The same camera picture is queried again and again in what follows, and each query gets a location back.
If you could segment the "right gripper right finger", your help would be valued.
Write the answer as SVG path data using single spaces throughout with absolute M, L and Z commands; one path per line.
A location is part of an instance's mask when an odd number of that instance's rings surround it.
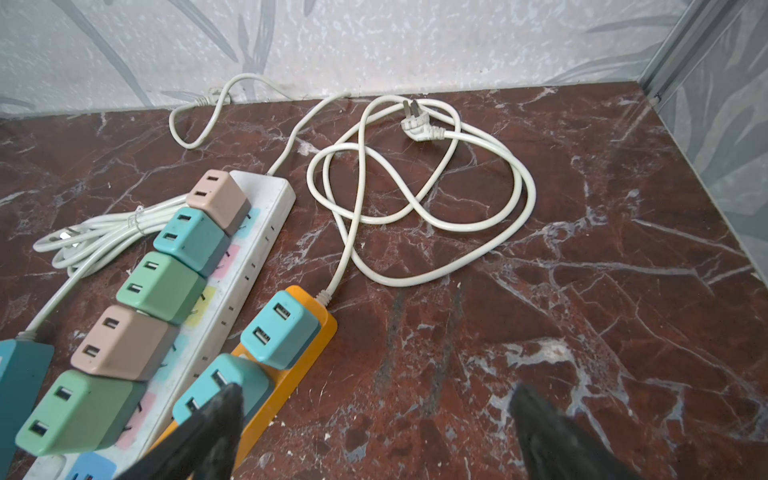
M 508 410 L 530 479 L 640 477 L 531 386 L 517 386 Z

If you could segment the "teal cube charger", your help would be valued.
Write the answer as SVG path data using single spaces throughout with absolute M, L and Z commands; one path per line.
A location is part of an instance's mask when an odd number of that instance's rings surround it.
M 229 244 L 230 237 L 204 211 L 190 207 L 179 209 L 153 241 L 157 251 L 204 278 L 215 271 Z
M 288 370 L 319 330 L 317 317 L 283 290 L 247 325 L 240 335 L 240 343 L 262 364 Z
M 274 383 L 257 363 L 231 354 L 220 354 L 179 397 L 172 409 L 181 425 L 228 384 L 243 393 L 244 422 L 248 423 L 274 389 Z

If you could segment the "pink cube charger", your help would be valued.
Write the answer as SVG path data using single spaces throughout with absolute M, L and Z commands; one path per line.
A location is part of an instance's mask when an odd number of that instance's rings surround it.
M 109 306 L 71 357 L 87 374 L 149 381 L 168 353 L 179 328 L 122 305 Z
M 251 209 L 250 201 L 232 176 L 215 169 L 198 180 L 187 195 L 186 204 L 205 212 L 230 237 Z

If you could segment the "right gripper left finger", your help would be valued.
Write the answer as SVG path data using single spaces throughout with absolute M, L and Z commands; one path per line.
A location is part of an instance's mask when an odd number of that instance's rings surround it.
M 229 479 L 243 428 L 243 393 L 229 384 L 119 475 L 121 479 Z

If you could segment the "blue power strip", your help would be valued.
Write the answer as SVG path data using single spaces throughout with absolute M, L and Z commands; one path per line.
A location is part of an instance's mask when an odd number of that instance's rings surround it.
M 53 355 L 52 345 L 1 341 L 1 478 L 9 471 L 15 436 L 33 409 Z

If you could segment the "white multicolour power strip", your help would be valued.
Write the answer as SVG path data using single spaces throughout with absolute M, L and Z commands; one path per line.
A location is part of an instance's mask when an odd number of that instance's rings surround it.
M 296 195 L 287 180 L 233 170 L 251 210 L 166 351 L 116 443 L 82 454 L 39 457 L 27 479 L 111 479 L 146 454 L 171 425 L 178 398 L 219 355 Z

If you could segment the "green cube charger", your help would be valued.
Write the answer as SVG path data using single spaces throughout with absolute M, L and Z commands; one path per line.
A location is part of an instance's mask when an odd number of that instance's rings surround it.
M 112 446 L 146 392 L 146 384 L 63 372 L 24 422 L 16 446 L 34 456 L 84 453 Z
M 148 252 L 116 294 L 119 303 L 173 325 L 181 325 L 206 287 L 206 280 L 176 258 Z

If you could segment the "orange power strip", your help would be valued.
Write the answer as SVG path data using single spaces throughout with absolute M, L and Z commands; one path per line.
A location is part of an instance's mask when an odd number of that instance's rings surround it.
M 288 370 L 277 370 L 262 364 L 257 361 L 241 343 L 239 343 L 232 352 L 226 353 L 240 358 L 246 358 L 257 363 L 274 383 L 272 393 L 253 418 L 248 423 L 243 421 L 243 429 L 234 464 L 235 467 L 239 467 L 250 454 L 251 450 L 256 445 L 256 442 L 262 437 L 270 423 L 275 419 L 278 412 L 298 387 L 299 383 L 318 360 L 338 329 L 336 319 L 327 309 L 327 305 L 331 299 L 331 294 L 328 291 L 323 290 L 315 297 L 307 293 L 302 287 L 296 285 L 288 287 L 285 291 L 296 298 L 317 317 L 320 323 L 320 330 L 298 358 L 294 366 Z M 159 445 L 162 440 L 179 426 L 180 425 L 173 418 L 171 425 L 163 434 L 161 434 L 158 441 L 152 445 L 151 449 Z

